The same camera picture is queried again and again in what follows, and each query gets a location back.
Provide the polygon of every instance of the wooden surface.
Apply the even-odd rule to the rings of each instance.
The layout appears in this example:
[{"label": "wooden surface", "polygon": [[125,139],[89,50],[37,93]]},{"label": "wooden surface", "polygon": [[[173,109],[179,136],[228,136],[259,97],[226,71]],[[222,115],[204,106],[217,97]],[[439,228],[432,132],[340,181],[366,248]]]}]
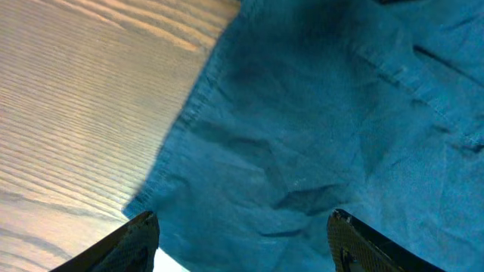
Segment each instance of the wooden surface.
[{"label": "wooden surface", "polygon": [[0,0],[0,271],[50,270],[123,206],[230,0]]}]

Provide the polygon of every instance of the blue cloth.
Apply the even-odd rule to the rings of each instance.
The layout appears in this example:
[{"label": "blue cloth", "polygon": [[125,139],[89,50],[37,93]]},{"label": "blue cloth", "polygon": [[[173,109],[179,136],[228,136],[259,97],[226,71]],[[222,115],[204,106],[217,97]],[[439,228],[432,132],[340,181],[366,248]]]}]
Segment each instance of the blue cloth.
[{"label": "blue cloth", "polygon": [[330,212],[484,270],[484,2],[246,0],[127,206],[192,271],[330,271]]}]

